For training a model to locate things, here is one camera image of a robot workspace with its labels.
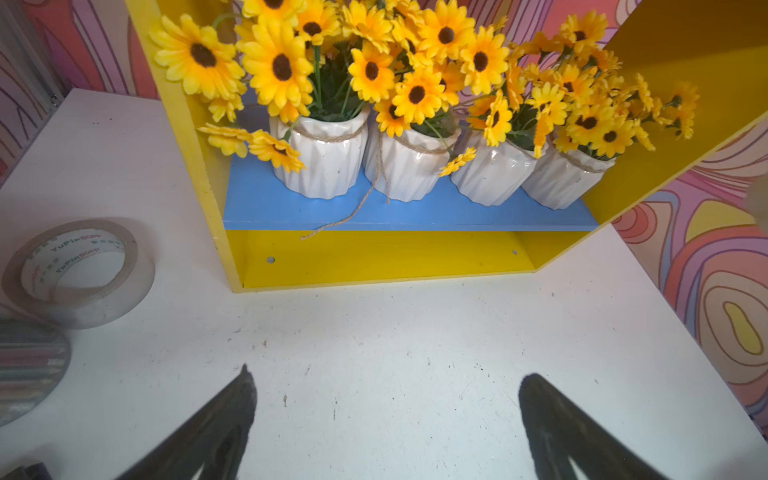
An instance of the colorful patterned wall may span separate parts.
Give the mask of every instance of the colorful patterned wall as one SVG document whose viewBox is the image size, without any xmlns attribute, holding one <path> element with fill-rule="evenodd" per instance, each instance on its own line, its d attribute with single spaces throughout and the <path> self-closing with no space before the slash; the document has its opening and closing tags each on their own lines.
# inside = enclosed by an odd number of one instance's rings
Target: colorful patterned wall
<svg viewBox="0 0 768 480">
<path fill-rule="evenodd" d="M 73 86 L 157 97 L 122 1 L 24 3 L 58 70 Z M 431 6 L 435 0 L 421 3 Z M 597 9 L 606 12 L 610 22 L 603 43 L 639 3 L 459 1 L 482 25 L 507 15 L 510 21 L 505 34 L 516 42 L 528 40 L 538 30 L 554 33 L 567 15 Z M 767 170 L 768 122 L 615 222 L 637 259 L 764 432 L 768 432 L 768 352 L 764 346 L 768 341 L 768 237 L 755 228 L 742 203 L 751 180 Z"/>
<path fill-rule="evenodd" d="M 768 233 L 743 209 L 768 172 L 768 121 L 614 226 L 763 434 L 768 434 Z"/>
</svg>

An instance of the flower center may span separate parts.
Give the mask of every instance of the flower center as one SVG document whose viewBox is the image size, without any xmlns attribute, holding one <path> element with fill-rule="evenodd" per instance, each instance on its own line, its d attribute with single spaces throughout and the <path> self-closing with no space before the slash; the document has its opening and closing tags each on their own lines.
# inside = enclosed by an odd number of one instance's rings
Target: flower center
<svg viewBox="0 0 768 480">
<path fill-rule="evenodd" d="M 450 27 L 443 27 L 440 29 L 440 33 L 437 34 L 438 40 L 440 40 L 440 43 L 443 45 L 447 45 L 453 41 L 453 38 L 455 37 L 455 34 L 453 33 L 453 28 Z"/>
<path fill-rule="evenodd" d="M 411 88 L 411 92 L 408 94 L 408 99 L 412 104 L 416 105 L 420 101 L 424 100 L 425 93 L 426 92 L 424 91 L 424 87 L 421 85 L 416 85 L 414 88 Z"/>
<path fill-rule="evenodd" d="M 284 53 L 277 55 L 275 59 L 272 60 L 272 73 L 274 73 L 275 77 L 280 81 L 290 80 L 293 72 L 290 69 L 290 60 Z"/>
<path fill-rule="evenodd" d="M 369 61 L 366 65 L 366 77 L 368 77 L 369 80 L 376 80 L 376 77 L 379 76 L 379 66 Z"/>
<path fill-rule="evenodd" d="M 309 22 L 304 24 L 304 32 L 310 35 L 317 35 L 322 31 L 323 29 L 320 27 L 320 25 L 317 24 L 317 22 Z"/>
<path fill-rule="evenodd" d="M 397 115 L 395 111 L 397 110 L 397 107 L 395 105 L 389 106 L 389 115 L 392 117 L 393 120 L 397 120 L 400 118 L 400 115 Z"/>
<path fill-rule="evenodd" d="M 264 4 L 273 10 L 277 10 L 283 6 L 283 0 L 264 0 Z"/>
<path fill-rule="evenodd" d="M 204 45 L 199 43 L 193 44 L 192 48 L 190 48 L 190 53 L 198 65 L 206 68 L 216 66 L 216 55 Z"/>
<path fill-rule="evenodd" d="M 587 117 L 586 119 L 579 117 L 578 120 L 576 120 L 576 125 L 584 128 L 585 130 L 592 130 L 593 128 L 597 127 L 598 120 L 595 117 Z"/>
<path fill-rule="evenodd" d="M 483 51 L 479 51 L 475 54 L 475 70 L 483 71 L 488 67 L 488 56 Z"/>
</svg>

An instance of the yellow shelf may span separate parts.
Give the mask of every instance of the yellow shelf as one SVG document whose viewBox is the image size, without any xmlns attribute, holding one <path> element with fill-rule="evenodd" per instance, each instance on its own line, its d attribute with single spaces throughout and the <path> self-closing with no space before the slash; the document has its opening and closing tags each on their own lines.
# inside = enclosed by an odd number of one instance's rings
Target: yellow shelf
<svg viewBox="0 0 768 480">
<path fill-rule="evenodd" d="M 233 291 L 529 273 L 588 237 L 587 232 L 328 231 L 301 241 L 295 231 L 225 231 L 230 158 L 196 132 L 195 125 L 210 115 L 179 82 L 165 79 L 147 33 L 160 28 L 162 15 L 177 21 L 189 13 L 198 24 L 209 25 L 231 7 L 198 0 L 126 3 Z M 768 85 L 766 17 L 763 0 L 745 0 L 737 8 L 700 0 L 644 0 L 622 25 L 608 48 L 624 62 L 625 75 L 642 72 L 660 94 L 678 79 L 689 80 L 699 86 L 701 99 L 693 140 L 651 132 L 655 153 L 630 149 L 584 195 L 601 226 L 765 116 L 768 96 L 760 92 Z"/>
</svg>

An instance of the green stem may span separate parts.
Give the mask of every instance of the green stem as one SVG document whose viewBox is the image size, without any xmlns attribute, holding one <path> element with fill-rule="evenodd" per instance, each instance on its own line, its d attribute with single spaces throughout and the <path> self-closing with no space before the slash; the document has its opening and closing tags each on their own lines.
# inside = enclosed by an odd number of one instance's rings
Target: green stem
<svg viewBox="0 0 768 480">
<path fill-rule="evenodd" d="M 242 18 L 242 15 L 239 13 L 223 13 L 218 17 L 216 17 L 216 20 L 214 20 L 214 23 L 211 25 L 211 27 L 213 27 L 214 30 L 216 30 L 219 24 L 224 20 L 227 20 L 228 18 Z"/>
<path fill-rule="evenodd" d="M 344 97 L 344 105 L 341 106 L 341 116 L 344 116 L 344 112 L 346 111 L 346 102 L 349 100 L 349 91 L 352 90 L 352 82 L 349 83 L 346 87 L 346 96 Z"/>
<path fill-rule="evenodd" d="M 320 110 L 323 109 L 323 89 L 320 87 L 320 46 L 312 45 L 313 57 L 315 58 L 315 88 L 317 88 L 317 105 Z"/>
<path fill-rule="evenodd" d="M 288 141 L 290 140 L 290 135 L 293 132 L 293 127 L 296 126 L 296 122 L 291 122 L 291 125 L 288 127 L 288 130 L 286 130 L 286 133 L 283 135 L 283 138 L 281 140 Z"/>
<path fill-rule="evenodd" d="M 451 148 L 448 146 L 448 142 L 445 141 L 445 138 L 442 137 L 440 132 L 438 132 L 437 129 L 434 128 L 431 123 L 429 123 L 429 120 L 424 120 L 424 124 L 429 127 L 429 130 L 435 132 L 437 138 L 439 138 L 442 144 L 445 145 L 445 149 L 448 151 L 449 157 L 453 157 L 453 150 L 451 150 Z"/>
</svg>

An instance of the white ceramic pot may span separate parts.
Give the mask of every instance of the white ceramic pot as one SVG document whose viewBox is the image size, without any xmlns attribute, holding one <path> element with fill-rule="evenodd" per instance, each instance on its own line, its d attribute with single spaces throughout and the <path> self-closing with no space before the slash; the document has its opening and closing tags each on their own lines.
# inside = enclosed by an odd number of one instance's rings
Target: white ceramic pot
<svg viewBox="0 0 768 480">
<path fill-rule="evenodd" d="M 503 204 L 536 167 L 533 152 L 508 142 L 489 147 L 481 131 L 469 133 L 462 150 L 467 147 L 475 147 L 477 157 L 451 174 L 451 182 L 462 195 L 486 207 Z M 542 159 L 548 150 L 545 144 Z"/>
<path fill-rule="evenodd" d="M 460 133 L 461 131 L 457 130 L 446 138 L 445 142 L 453 146 Z M 402 202 L 421 200 L 432 191 L 440 171 L 448 164 L 450 155 L 447 151 L 440 154 L 424 154 L 415 151 L 396 138 L 379 132 L 377 124 L 371 125 L 370 136 L 371 144 L 366 153 L 365 168 L 366 177 L 371 183 L 376 180 L 379 136 L 382 140 L 381 171 L 379 181 L 374 185 L 375 189 L 389 195 L 389 198 Z M 402 132 L 401 138 L 415 147 L 429 151 L 445 149 L 445 145 L 439 138 L 429 137 L 414 130 Z"/>
<path fill-rule="evenodd" d="M 300 172 L 288 172 L 276 168 L 275 176 L 289 189 L 308 198 L 326 200 L 344 195 L 357 181 L 360 172 L 362 153 L 368 141 L 366 120 L 369 109 L 366 107 L 352 120 L 340 122 L 319 121 L 301 117 L 297 127 L 320 140 L 301 134 L 296 129 L 290 136 L 291 147 L 301 152 L 301 161 L 306 166 Z M 354 137 L 344 141 L 323 141 L 333 137 L 344 137 L 363 129 Z M 288 126 L 279 118 L 270 118 L 270 134 L 281 138 Z"/>
<path fill-rule="evenodd" d="M 615 164 L 615 159 L 603 161 L 578 150 L 563 154 L 552 148 L 552 154 L 542 158 L 523 182 L 523 190 L 552 210 L 568 208 L 597 185 L 603 173 Z"/>
</svg>

